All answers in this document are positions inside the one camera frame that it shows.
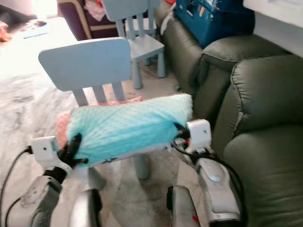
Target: chair seat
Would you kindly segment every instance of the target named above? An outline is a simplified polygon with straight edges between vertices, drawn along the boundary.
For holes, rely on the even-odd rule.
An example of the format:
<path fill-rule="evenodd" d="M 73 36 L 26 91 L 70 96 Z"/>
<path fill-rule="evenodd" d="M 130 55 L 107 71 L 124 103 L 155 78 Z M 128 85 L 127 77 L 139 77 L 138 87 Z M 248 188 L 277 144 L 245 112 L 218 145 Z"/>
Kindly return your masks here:
<path fill-rule="evenodd" d="M 164 45 L 150 35 L 137 36 L 128 40 L 131 46 L 131 59 L 142 61 L 163 51 Z"/>
<path fill-rule="evenodd" d="M 138 20 L 137 19 L 133 19 L 133 24 L 134 24 L 134 31 L 135 31 L 135 35 L 139 35 L 139 25 L 138 25 Z M 149 19 L 148 18 L 143 18 L 143 28 L 144 28 L 144 32 L 146 34 L 149 35 L 153 35 L 156 34 L 156 21 L 153 20 L 153 28 L 149 29 Z M 129 26 L 128 26 L 128 22 L 127 20 L 125 21 L 125 31 L 126 31 L 126 35 L 127 37 L 129 37 Z"/>

